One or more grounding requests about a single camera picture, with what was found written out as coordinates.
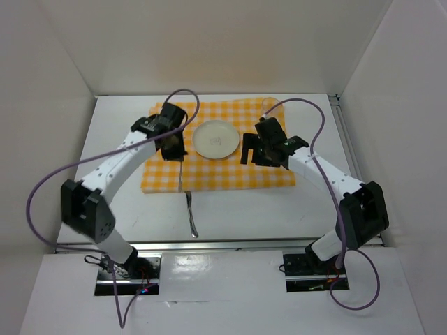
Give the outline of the yellow white checkered cloth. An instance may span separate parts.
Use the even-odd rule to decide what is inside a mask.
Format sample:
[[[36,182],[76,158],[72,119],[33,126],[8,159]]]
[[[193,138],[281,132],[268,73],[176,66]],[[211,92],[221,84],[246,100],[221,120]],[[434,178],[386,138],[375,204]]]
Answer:
[[[193,148],[192,135],[205,121],[222,120],[232,124],[242,136],[254,133],[254,124],[262,115],[261,102],[267,97],[202,102],[196,118],[184,130],[188,155],[184,157],[182,191],[226,191],[277,188],[295,185],[295,176],[282,167],[242,165],[242,147],[221,160],[200,156]],[[143,193],[178,192],[179,162],[163,160],[161,153],[146,161],[140,188]]]

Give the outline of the silver fork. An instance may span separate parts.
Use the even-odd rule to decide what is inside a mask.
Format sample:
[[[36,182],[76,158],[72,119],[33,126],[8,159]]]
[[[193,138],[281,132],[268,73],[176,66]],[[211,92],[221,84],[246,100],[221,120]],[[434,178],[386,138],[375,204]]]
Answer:
[[[178,180],[178,192],[181,193],[182,191],[182,177],[183,177],[183,165],[184,161],[179,162],[179,180]]]

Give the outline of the cream round plate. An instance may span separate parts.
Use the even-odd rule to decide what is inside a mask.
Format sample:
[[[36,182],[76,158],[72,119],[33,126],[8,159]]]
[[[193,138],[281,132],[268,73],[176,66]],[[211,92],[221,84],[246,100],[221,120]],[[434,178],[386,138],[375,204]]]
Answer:
[[[192,145],[202,157],[220,160],[233,154],[240,144],[240,135],[230,123],[209,120],[200,124],[192,135]]]

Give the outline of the silver table knife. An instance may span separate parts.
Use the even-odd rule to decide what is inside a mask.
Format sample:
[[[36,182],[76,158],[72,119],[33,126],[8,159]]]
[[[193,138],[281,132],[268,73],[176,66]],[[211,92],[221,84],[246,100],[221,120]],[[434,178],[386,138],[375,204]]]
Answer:
[[[190,191],[186,191],[185,196],[186,196],[186,205],[187,205],[187,211],[188,211],[188,216],[189,216],[189,225],[190,225],[190,230],[191,230],[191,236],[194,239],[197,239],[197,238],[199,238],[199,234],[196,229],[196,225],[195,225],[194,218],[193,218],[192,194]]]

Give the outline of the clear plastic cup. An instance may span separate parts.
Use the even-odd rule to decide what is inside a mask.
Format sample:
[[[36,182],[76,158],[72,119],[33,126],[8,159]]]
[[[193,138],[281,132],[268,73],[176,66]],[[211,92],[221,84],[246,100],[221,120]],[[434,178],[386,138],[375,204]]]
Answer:
[[[273,97],[264,98],[261,102],[262,117],[284,117],[284,106],[279,104],[279,100]]]

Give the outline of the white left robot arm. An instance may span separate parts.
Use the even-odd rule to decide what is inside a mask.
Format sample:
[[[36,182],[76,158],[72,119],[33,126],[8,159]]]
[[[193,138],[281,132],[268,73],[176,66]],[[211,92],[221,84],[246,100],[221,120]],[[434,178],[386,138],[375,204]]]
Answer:
[[[94,171],[81,180],[61,186],[61,218],[72,230],[88,238],[108,255],[107,263],[122,278],[149,269],[148,261],[118,233],[110,209],[117,191],[147,159],[157,152],[167,161],[182,161],[187,154],[181,130],[187,113],[164,103],[158,114],[139,118],[118,147]]]

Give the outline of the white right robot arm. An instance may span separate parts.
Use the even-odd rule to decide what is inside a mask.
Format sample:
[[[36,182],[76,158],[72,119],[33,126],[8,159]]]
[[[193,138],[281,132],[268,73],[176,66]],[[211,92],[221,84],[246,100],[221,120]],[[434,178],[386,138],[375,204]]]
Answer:
[[[305,249],[305,266],[321,273],[330,262],[340,265],[343,251],[357,250],[389,226],[382,188],[351,177],[314,151],[314,142],[287,137],[276,118],[262,118],[255,133],[244,133],[240,162],[283,167],[327,191],[335,204],[335,228]]]

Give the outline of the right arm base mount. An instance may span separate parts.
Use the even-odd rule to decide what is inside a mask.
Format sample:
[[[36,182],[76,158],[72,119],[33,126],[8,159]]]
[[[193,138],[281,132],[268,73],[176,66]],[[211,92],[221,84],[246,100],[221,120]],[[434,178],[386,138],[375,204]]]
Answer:
[[[283,252],[278,266],[285,276],[286,291],[323,292],[333,285],[333,290],[348,290],[349,282],[345,267],[336,268],[337,256],[321,262],[305,252]]]

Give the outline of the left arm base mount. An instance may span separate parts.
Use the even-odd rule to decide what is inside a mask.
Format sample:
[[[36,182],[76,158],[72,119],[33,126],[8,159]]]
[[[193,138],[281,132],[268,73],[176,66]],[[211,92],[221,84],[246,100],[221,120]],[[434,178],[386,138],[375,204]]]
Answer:
[[[159,294],[161,254],[150,253],[145,259],[145,266],[139,266],[132,274],[118,265],[114,266],[119,296],[132,296],[137,292],[144,296]],[[96,297],[113,296],[112,273],[104,257],[86,255],[84,261],[89,265],[95,265],[98,269],[94,295]]]

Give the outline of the aluminium front rail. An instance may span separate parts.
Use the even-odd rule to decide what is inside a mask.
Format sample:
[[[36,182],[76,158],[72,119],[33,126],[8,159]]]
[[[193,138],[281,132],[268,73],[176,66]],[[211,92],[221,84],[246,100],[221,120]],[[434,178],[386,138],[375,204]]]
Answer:
[[[313,238],[305,239],[248,239],[248,240],[201,240],[131,242],[139,251],[218,251],[268,248],[305,248]]]

